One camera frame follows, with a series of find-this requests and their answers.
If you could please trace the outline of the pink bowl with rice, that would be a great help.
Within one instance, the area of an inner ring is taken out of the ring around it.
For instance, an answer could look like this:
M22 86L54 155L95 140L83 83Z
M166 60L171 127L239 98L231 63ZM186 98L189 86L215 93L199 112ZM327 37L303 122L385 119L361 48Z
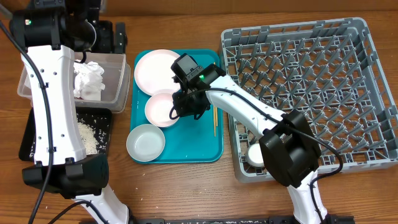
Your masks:
M151 124L160 128L168 128L178 121L178 118L170 118L173 105L171 93L157 93L148 99L145 106L145 116Z

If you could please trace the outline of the white tissue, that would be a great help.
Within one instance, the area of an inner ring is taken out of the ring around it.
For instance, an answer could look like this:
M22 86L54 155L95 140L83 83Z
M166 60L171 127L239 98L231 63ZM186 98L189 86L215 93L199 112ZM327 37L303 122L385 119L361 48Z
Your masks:
M105 89L102 74L103 67L97 62L74 63L76 74L73 94L75 98L100 101L101 92Z

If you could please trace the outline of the large white plate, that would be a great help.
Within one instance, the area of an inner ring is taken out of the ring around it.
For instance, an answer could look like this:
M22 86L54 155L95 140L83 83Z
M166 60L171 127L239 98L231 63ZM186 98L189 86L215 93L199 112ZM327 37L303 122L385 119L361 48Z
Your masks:
M155 95L163 90L172 93L180 89L175 83L172 64L179 58L179 54L171 50L153 50L139 59L134 69L134 79L139 87L147 95Z

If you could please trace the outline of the grey bowl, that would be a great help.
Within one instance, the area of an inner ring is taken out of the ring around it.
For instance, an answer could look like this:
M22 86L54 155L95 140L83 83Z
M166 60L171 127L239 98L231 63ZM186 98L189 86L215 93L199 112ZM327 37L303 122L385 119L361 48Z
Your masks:
M138 162L153 161L161 155L164 147L164 133L152 124L135 127L126 140L128 154Z

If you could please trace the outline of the small white cup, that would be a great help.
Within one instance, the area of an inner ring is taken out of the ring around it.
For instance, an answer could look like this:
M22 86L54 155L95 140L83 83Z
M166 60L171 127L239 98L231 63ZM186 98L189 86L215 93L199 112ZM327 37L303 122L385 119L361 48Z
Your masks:
M249 147L245 154L246 162L252 167L264 167L261 147L259 143L255 143Z

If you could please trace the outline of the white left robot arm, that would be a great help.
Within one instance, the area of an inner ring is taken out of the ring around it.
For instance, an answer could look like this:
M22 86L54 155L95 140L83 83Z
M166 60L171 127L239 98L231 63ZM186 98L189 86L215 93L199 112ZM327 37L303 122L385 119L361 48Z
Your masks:
M75 54L123 53L127 37L99 19L100 1L34 0L12 15L3 32L21 53L30 80L35 121L34 164L26 185L83 206L98 223L132 223L133 215L109 186L104 154L88 155L73 96Z

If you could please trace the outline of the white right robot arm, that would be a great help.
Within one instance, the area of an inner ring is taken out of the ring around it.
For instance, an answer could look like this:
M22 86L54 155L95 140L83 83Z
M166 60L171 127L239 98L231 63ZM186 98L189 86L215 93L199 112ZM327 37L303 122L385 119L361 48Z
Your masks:
M335 223L323 206L318 180L339 173L318 173L320 147L306 117L297 110L285 113L244 91L215 64L202 67L188 54L179 56L171 66L180 90L172 95L170 119L201 118L211 106L236 118L257 137L264 167L281 185L287 187L297 223Z

